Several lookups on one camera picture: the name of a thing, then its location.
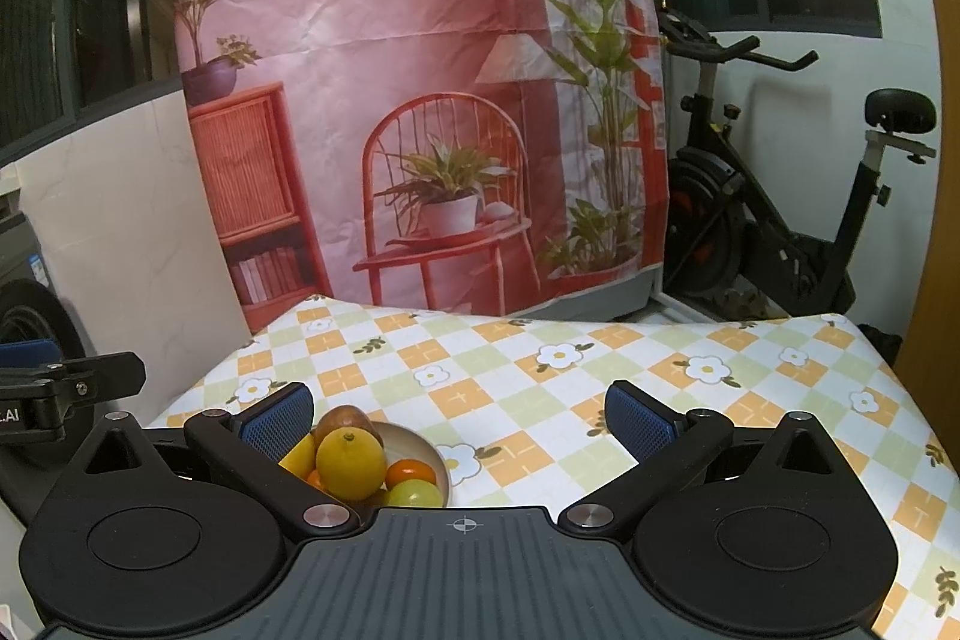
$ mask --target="tiled wall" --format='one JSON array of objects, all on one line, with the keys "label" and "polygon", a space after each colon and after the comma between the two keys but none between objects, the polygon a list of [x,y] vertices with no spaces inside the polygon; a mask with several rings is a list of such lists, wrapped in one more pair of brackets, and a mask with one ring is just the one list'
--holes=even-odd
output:
[{"label": "tiled wall", "polygon": [[[762,52],[792,60],[816,49],[821,60],[793,74],[743,61],[719,70],[717,104],[733,102],[744,110],[733,143],[795,231],[834,237],[863,156],[863,102],[870,91],[910,88],[940,105],[933,0],[879,1],[882,39],[757,31]],[[729,44],[746,34],[718,38]],[[669,106],[676,106],[696,87],[696,71],[673,59],[671,76]],[[685,134],[676,117],[672,149]],[[923,141],[939,148],[939,128]],[[856,323],[905,333],[923,272],[937,169],[937,161],[919,167],[896,150],[886,153],[882,182],[893,195],[886,208],[872,206],[850,267]]]},{"label": "tiled wall", "polygon": [[123,403],[141,422],[250,339],[181,92],[80,129],[16,171],[56,292],[95,350],[147,365],[144,390]]}]

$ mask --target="yellow lemon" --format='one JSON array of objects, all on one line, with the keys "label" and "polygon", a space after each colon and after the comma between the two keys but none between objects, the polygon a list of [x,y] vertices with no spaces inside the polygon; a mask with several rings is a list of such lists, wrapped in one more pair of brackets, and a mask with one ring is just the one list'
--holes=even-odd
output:
[{"label": "yellow lemon", "polygon": [[383,485],[387,456],[366,429],[335,429],[317,449],[317,475],[330,496],[362,501]]},{"label": "yellow lemon", "polygon": [[313,472],[316,456],[317,445],[313,441],[313,434],[307,434],[290,449],[290,453],[280,460],[280,466],[301,480],[306,480],[306,477]]}]

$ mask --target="floral tablecloth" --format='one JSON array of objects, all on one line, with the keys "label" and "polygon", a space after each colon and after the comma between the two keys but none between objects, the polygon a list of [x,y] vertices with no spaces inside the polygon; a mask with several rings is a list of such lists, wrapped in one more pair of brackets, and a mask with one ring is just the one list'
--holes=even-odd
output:
[{"label": "floral tablecloth", "polygon": [[316,418],[352,404],[415,429],[443,453],[456,506],[557,513],[625,472],[603,397],[625,378],[685,411],[740,426],[815,413],[893,530],[899,571],[875,629],[957,640],[960,485],[928,423],[842,316],[704,325],[486,319],[313,297],[176,399],[154,426],[242,410],[290,381]]}]

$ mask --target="crosshair symbol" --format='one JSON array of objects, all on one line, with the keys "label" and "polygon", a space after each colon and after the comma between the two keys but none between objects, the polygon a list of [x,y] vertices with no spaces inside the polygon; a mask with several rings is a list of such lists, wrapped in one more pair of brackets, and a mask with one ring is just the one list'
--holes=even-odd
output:
[{"label": "crosshair symbol", "polygon": [[483,524],[478,524],[472,518],[467,518],[467,516],[464,515],[463,518],[458,518],[452,524],[448,524],[448,527],[453,527],[460,533],[466,534],[468,531],[475,530],[477,527],[482,527],[482,525]]}]

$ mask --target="red chair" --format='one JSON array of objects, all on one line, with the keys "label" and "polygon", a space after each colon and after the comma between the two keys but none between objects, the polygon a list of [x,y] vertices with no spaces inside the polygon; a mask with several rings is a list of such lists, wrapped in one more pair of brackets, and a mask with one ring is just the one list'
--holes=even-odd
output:
[{"label": "red chair", "polygon": [[[430,239],[419,229],[419,209],[404,211],[404,202],[376,194],[406,182],[410,175],[402,169],[400,156],[431,152],[438,140],[448,146],[474,146],[509,167],[513,175],[496,178],[483,192],[485,204],[504,202],[515,211],[508,220],[457,238]],[[383,304],[381,272],[387,268],[419,266],[424,280],[426,304],[437,309],[430,262],[467,256],[486,250],[496,278],[499,314],[506,314],[503,257],[501,247],[507,239],[523,244],[530,274],[539,290],[533,248],[530,245],[530,220],[526,217],[523,192],[526,152],[520,129],[496,104],[476,95],[436,92],[421,95],[390,112],[373,129],[363,152],[363,213],[367,256],[354,265],[354,271],[368,271],[373,304]]]}]

